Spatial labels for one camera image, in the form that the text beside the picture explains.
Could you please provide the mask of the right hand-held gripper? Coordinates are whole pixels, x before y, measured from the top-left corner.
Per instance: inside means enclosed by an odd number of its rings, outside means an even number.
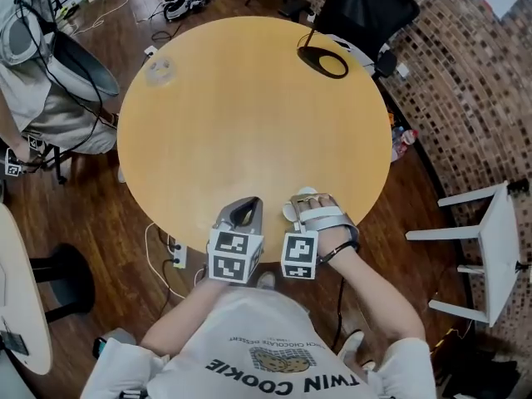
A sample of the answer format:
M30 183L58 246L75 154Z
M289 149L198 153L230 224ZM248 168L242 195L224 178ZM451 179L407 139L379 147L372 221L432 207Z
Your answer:
M311 209L308 199L313 195L329 195L335 201L336 206ZM283 276L314 279L316 269L321 265L317 263L318 258L325 256L338 246L332 247L326 253L319 251L319 235L325 230L343 228L349 234L347 241L354 239L359 243L359 231L349 215L328 193L294 195L290 201L295 209L297 220L290 222L292 227L286 231L284 236L281 258Z

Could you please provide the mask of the white dome-shaped worn device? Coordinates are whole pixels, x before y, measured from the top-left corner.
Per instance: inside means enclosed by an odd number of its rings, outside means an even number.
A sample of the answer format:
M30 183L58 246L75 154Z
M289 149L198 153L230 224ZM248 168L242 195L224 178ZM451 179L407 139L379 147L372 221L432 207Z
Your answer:
M120 86L111 71L80 43L63 32L47 36L48 76L84 101L100 102L116 97Z

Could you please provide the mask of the person's left forearm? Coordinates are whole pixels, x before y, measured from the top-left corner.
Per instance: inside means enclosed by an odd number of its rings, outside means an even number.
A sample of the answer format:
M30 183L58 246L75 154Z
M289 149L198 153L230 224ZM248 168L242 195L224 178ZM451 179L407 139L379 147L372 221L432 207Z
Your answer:
M215 279L200 281L175 308L147 331L140 346L156 355L178 355L203 324L229 283Z

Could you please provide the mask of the grey trash bin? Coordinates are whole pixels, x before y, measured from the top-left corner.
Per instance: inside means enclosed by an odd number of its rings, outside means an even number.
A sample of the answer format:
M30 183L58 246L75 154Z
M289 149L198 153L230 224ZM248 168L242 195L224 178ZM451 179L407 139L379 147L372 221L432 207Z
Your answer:
M92 346L92 356L95 359L98 359L108 340L114 338L117 342L136 345L136 339L125 329L116 328L112 331L109 331L95 339Z

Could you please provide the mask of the white paper cup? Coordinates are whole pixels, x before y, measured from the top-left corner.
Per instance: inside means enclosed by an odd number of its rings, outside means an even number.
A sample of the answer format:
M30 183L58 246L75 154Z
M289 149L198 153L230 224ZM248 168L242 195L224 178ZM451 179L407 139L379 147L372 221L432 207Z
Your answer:
M296 195L308 195L308 194L315 194L317 191L312 188L312 187L309 187L309 186L306 186L306 187L303 187L302 189L300 189ZM284 205L283 205L283 208L282 208L282 213L283 213L283 216L286 220L288 220L289 222L295 222L297 220L297 216L296 216L296 213L295 213L295 209L293 207L293 205L291 204L291 201L288 200Z

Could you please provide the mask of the plastic bottle red label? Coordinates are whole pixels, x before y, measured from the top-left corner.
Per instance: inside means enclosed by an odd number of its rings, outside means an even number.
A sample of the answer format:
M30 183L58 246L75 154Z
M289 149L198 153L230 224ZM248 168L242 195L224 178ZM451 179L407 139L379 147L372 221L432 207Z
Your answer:
M403 140L405 130L402 126L392 129L392 162L399 160L407 150L408 145Z

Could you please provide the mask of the black desk lamp base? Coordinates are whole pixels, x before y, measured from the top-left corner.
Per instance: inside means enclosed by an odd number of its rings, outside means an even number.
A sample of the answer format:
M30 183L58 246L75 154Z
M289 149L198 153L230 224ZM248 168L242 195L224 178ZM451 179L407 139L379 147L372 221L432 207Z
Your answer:
M314 71L317 71L321 74L323 74L326 77L332 78L332 79L342 79L349 73L348 64L346 61L340 57L337 53L322 48L322 47L315 47L310 46L309 43L313 37L313 35L317 32L319 32L321 29L330 29L335 30L336 32L340 32L341 34L344 34L349 28L351 27L350 22L347 21L340 21L337 20L336 22L330 22L328 24L325 24L324 22L315 22L313 24L313 27L311 29L311 32L307 35L307 39L303 46L298 46L297 54L298 57L305 62L307 65L309 65ZM324 63L322 62L322 59L332 59L335 62L339 63L343 67L343 72L336 73L333 71L328 70Z

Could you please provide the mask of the black wrist band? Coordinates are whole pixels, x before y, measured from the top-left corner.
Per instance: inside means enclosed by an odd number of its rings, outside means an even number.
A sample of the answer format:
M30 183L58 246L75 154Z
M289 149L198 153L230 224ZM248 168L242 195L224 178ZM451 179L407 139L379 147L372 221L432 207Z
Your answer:
M330 260L332 260L341 251L343 251L344 249L348 249L348 248L351 248L355 252L358 252L359 249L360 249L360 244L354 239L349 240L349 241L347 241L347 242L345 242L343 244L338 245L335 249L333 249L331 252L329 252L325 256L319 257L318 260L317 260L317 263L318 264L327 264Z

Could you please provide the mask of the black bag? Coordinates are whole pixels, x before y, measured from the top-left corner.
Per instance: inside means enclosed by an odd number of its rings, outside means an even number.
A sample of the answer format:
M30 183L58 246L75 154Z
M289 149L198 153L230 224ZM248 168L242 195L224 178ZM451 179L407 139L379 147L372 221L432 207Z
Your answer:
M520 380L512 346L487 334L446 339L432 354L438 399L510 399Z

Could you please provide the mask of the round yellow wooden table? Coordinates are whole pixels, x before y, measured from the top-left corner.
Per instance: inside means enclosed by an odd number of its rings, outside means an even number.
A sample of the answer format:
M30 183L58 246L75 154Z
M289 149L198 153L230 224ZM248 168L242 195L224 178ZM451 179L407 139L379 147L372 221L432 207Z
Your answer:
M329 193L354 222L386 183L392 139L382 95L336 42L349 73L331 79L306 65L304 25L273 17L207 22L167 42L152 58L175 79L149 86L147 62L124 98L117 130L126 184L148 217L202 250L221 209L257 196L264 203L266 262L281 257L283 205L301 188Z

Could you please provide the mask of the black mesh office chair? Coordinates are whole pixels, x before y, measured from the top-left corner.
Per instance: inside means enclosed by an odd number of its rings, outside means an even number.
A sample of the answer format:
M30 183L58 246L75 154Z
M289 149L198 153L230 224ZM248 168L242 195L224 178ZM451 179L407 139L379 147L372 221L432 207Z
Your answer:
M314 23L322 34L333 34L354 45L374 63L374 78L388 77L397 57L382 46L420 14L415 0L326 0Z

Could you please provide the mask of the black keypad device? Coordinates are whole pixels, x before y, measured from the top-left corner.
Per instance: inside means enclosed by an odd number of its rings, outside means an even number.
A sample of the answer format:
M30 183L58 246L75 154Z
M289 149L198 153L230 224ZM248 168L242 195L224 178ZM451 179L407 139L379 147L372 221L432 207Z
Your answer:
M2 343L7 350L17 352L23 356L29 355L26 343L20 334L0 330L0 338L2 339Z

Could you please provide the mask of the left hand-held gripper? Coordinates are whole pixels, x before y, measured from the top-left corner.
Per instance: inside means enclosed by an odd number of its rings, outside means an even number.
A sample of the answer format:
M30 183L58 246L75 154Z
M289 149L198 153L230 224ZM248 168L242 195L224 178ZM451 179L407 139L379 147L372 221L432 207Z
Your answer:
M238 199L222 208L206 245L208 277L246 284L264 247L263 201L257 196Z

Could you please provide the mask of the round white table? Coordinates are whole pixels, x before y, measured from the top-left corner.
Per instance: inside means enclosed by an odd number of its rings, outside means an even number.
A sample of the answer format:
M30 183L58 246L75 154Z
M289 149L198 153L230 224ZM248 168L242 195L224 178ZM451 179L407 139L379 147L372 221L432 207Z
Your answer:
M88 262L76 247L59 244L46 258L30 258L12 213L0 203L0 330L22 336L29 355L8 350L21 364L48 374L49 324L89 313L95 293Z

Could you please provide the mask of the white wooden bench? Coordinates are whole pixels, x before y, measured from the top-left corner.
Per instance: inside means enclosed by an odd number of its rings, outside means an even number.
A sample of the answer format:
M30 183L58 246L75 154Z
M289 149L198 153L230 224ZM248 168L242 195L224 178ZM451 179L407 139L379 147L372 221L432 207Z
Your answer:
M487 211L475 225L406 232L409 241L475 239L480 246L481 265L459 265L459 273L484 277L485 310L465 308L432 299L429 308L493 327L501 315L518 278L520 242L509 182L438 200L440 207L490 199Z

